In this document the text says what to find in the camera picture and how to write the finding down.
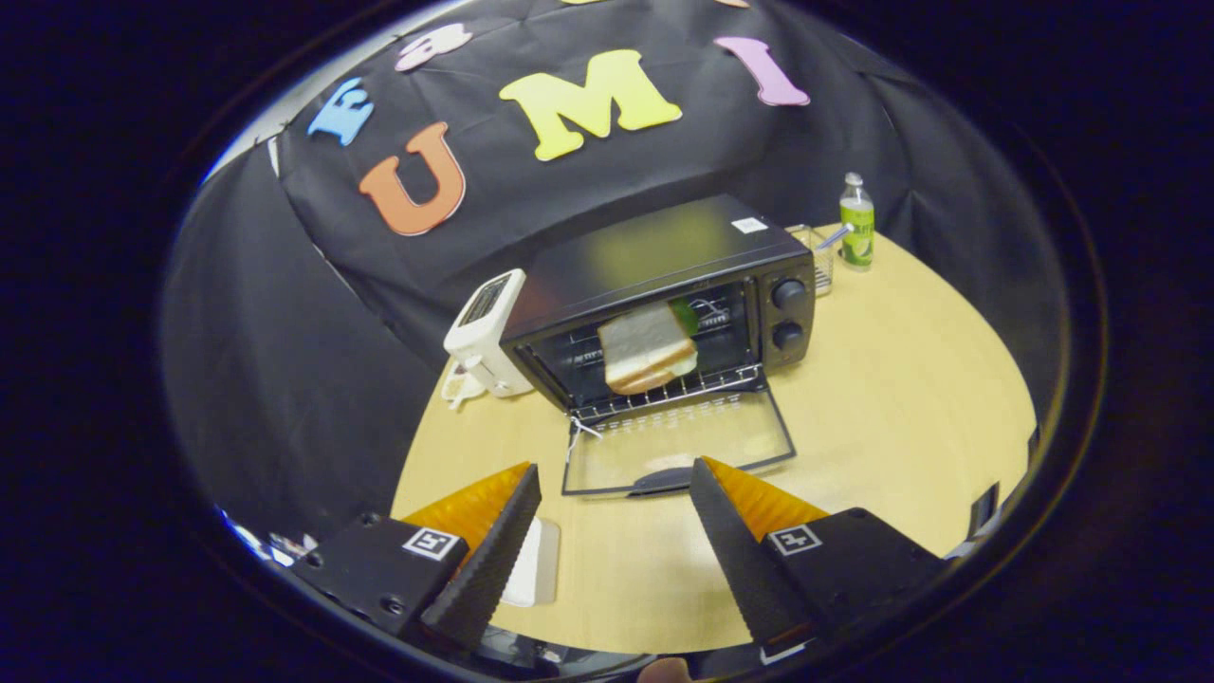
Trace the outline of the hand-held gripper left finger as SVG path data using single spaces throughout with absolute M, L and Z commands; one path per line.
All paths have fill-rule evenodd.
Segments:
M 290 571 L 399 641 L 472 651 L 540 503 L 537 463 L 515 463 L 399 519 L 361 514 Z

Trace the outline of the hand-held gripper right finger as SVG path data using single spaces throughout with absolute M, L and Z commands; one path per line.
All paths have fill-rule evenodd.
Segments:
M 690 497 L 766 656 L 864 637 L 947 565 L 870 510 L 828 513 L 716 459 L 694 461 Z

